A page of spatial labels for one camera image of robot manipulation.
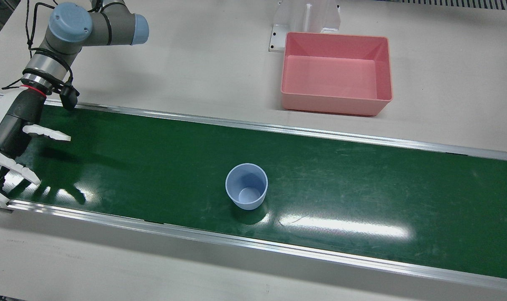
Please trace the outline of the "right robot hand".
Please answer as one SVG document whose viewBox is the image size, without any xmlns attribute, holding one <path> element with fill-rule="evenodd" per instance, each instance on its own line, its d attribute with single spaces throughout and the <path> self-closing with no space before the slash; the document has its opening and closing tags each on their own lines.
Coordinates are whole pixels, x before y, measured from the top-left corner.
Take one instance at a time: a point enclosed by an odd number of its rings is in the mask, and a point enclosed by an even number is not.
<svg viewBox="0 0 507 301">
<path fill-rule="evenodd" d="M 37 88 L 23 85 L 0 98 L 0 207 L 7 208 L 10 199 L 3 192 L 9 171 L 40 185 L 41 179 L 29 168 L 16 162 L 34 136 L 71 141 L 63 132 L 39 125 L 46 95 Z"/>
</svg>

